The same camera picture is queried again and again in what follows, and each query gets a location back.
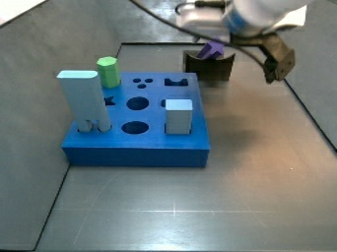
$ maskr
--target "purple object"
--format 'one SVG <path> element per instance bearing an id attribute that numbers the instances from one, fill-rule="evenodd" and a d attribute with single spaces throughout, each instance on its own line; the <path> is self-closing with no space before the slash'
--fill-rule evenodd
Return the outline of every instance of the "purple object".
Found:
<path id="1" fill-rule="evenodd" d="M 201 59 L 216 59 L 221 55 L 224 55 L 224 45 L 217 41 L 211 41 L 197 56 Z"/>

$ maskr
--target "circular hole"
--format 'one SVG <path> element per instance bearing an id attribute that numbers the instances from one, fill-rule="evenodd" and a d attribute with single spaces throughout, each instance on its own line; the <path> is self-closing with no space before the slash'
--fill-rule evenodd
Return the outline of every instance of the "circular hole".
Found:
<path id="1" fill-rule="evenodd" d="M 166 99 L 162 99 L 162 101 L 161 101 L 161 106 L 162 106 L 162 107 L 166 107 Z"/>
<path id="2" fill-rule="evenodd" d="M 138 135 L 138 134 L 145 133 L 149 130 L 149 125 L 145 122 L 133 121 L 133 122 L 126 123 L 122 126 L 122 129 L 126 133 Z"/>
<path id="3" fill-rule="evenodd" d="M 140 88 L 140 89 L 145 89 L 145 88 L 146 88 L 146 84 L 140 84 L 140 85 L 138 85 L 138 88 Z"/>
<path id="4" fill-rule="evenodd" d="M 132 98 L 128 103 L 126 106 L 132 109 L 132 110 L 142 110 L 149 106 L 150 102 L 149 99 L 145 97 L 136 97 Z"/>

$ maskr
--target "gray table surface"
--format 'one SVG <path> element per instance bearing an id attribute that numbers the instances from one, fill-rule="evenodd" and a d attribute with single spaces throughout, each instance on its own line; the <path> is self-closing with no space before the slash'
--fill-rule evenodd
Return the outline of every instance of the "gray table surface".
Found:
<path id="1" fill-rule="evenodd" d="M 181 71 L 194 48 L 124 46 L 122 70 Z M 39 250 L 337 250 L 336 155 L 289 87 L 239 53 L 203 94 L 208 167 L 71 167 Z"/>

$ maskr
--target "white block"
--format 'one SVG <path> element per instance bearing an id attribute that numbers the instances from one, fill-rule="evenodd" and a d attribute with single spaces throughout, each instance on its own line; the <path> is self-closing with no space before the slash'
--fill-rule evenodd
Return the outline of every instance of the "white block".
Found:
<path id="1" fill-rule="evenodd" d="M 190 99 L 166 99 L 166 134 L 190 134 L 193 111 Z"/>
<path id="2" fill-rule="evenodd" d="M 62 71 L 58 74 L 58 80 L 67 97 L 79 131 L 92 131 L 93 120 L 98 120 L 102 132 L 109 131 L 112 129 L 112 120 L 98 72 Z"/>

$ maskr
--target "shape sorter hole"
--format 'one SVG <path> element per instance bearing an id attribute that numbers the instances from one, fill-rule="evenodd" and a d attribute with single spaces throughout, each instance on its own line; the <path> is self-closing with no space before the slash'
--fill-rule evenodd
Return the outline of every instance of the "shape sorter hole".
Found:
<path id="1" fill-rule="evenodd" d="M 105 103 L 106 103 L 106 106 L 114 106 L 117 105 L 113 101 L 114 97 L 113 96 L 109 96 L 105 98 Z"/>
<path id="2" fill-rule="evenodd" d="M 149 125 L 145 122 L 133 121 L 133 122 L 126 123 L 122 126 L 122 129 L 126 133 L 138 135 L 138 134 L 145 133 L 149 130 Z"/>
<path id="3" fill-rule="evenodd" d="M 166 99 L 162 99 L 162 101 L 161 101 L 161 106 L 162 106 L 162 107 L 166 107 Z"/>
<path id="4" fill-rule="evenodd" d="M 145 97 L 134 97 L 132 98 L 128 103 L 126 106 L 132 109 L 132 110 L 142 110 L 149 106 L 150 102 L 149 99 Z"/>
<path id="5" fill-rule="evenodd" d="M 140 84 L 140 85 L 138 85 L 138 88 L 140 88 L 140 89 L 145 89 L 145 88 L 146 88 L 146 84 Z"/>
<path id="6" fill-rule="evenodd" d="M 165 79 L 165 86 L 169 87 L 185 87 L 189 85 L 188 79 L 184 79 L 182 81 L 174 82 L 169 78 Z"/>

